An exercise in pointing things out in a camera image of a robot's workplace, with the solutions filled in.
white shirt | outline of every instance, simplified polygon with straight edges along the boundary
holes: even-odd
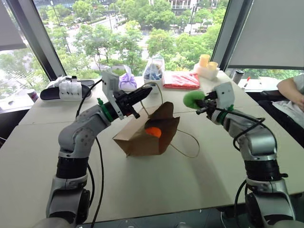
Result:
[[[304,95],[304,75],[294,77],[294,83],[301,94]],[[292,101],[277,101],[274,107],[290,116],[298,125],[304,128],[304,112]]]

purple bag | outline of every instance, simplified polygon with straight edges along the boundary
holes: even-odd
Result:
[[[119,77],[119,88],[124,91],[133,91],[137,88],[134,75],[128,66],[124,65],[124,69],[126,73]]]

brown paper bag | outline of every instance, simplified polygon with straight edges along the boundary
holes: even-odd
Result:
[[[174,137],[180,118],[173,117],[173,103],[165,102],[159,107],[142,109],[140,118],[133,118],[116,136],[114,141],[131,156],[159,155],[166,151]],[[145,129],[158,127],[160,138],[146,133]]]

person's arm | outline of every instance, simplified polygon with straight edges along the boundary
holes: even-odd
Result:
[[[281,94],[296,103],[304,111],[304,95],[298,91],[293,78],[281,81],[277,84],[277,88]]]

red bag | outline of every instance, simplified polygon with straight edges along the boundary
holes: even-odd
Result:
[[[166,72],[163,87],[176,89],[198,89],[200,81],[197,73],[189,71]]]

